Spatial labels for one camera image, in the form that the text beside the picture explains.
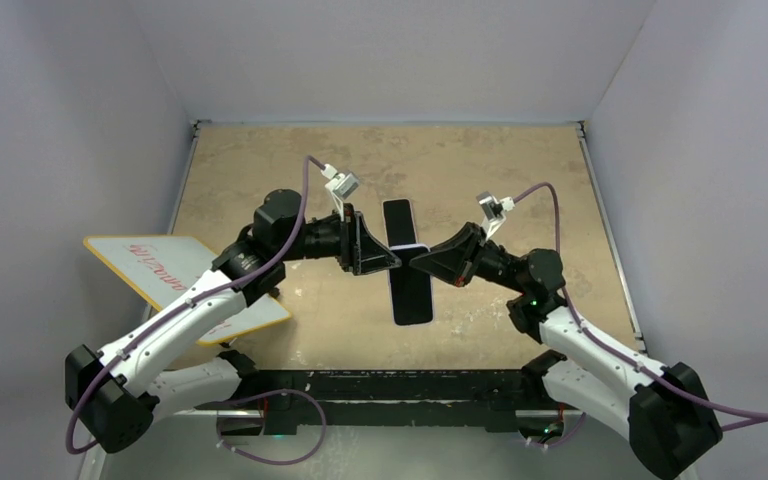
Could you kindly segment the purple smartphone with black screen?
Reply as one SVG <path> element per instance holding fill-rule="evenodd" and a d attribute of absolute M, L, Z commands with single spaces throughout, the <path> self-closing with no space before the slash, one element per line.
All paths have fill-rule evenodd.
<path fill-rule="evenodd" d="M 382 203 L 382 212 L 389 247 L 408 247 L 418 244 L 410 200 L 386 200 Z"/>

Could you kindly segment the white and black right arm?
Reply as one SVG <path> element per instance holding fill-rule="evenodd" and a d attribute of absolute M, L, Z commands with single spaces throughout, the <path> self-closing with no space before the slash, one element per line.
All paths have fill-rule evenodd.
<path fill-rule="evenodd" d="M 524 376 L 524 399 L 536 407 L 554 400 L 578 408 L 627 440 L 656 477 L 677 478 L 722 440 L 691 367 L 666 366 L 638 353 L 577 313 L 563 291 L 557 251 L 537 248 L 515 256 L 468 222 L 410 265 L 455 287 L 478 277 L 517 292 L 506 304 L 514 327 L 548 347 L 552 359 Z"/>

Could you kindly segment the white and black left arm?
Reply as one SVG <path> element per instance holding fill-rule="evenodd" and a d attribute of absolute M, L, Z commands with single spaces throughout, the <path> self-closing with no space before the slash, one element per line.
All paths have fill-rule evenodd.
<path fill-rule="evenodd" d="M 179 298 L 149 321 L 99 350 L 81 345 L 65 359 L 72 415 L 66 447 L 79 453 L 83 425 L 108 453 L 135 443 L 160 420 L 213 402 L 244 409 L 257 399 L 256 370 L 236 351 L 180 370 L 170 363 L 204 334 L 268 296 L 286 277 L 287 260 L 333 257 L 355 276 L 394 269 L 401 261 L 368 231 L 350 204 L 321 219 L 304 218 L 306 194 L 270 192 L 229 245 Z"/>

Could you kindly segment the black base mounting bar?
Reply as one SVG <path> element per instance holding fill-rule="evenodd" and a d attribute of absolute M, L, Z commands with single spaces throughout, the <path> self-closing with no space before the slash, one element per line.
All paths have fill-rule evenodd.
<path fill-rule="evenodd" d="M 217 410 L 265 416 L 268 435 L 301 426 L 477 427 L 541 436 L 577 410 L 551 400 L 535 374 L 480 370 L 261 370 Z"/>

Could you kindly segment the white board with yellow edge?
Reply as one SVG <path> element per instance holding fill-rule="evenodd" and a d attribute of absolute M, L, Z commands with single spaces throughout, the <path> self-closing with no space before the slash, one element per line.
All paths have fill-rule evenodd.
<path fill-rule="evenodd" d="M 188 291 L 217 256 L 192 236 L 89 236 L 84 246 L 159 311 Z M 231 344 L 235 338 L 287 321 L 292 314 L 266 294 L 243 312 L 203 335 L 201 346 Z"/>

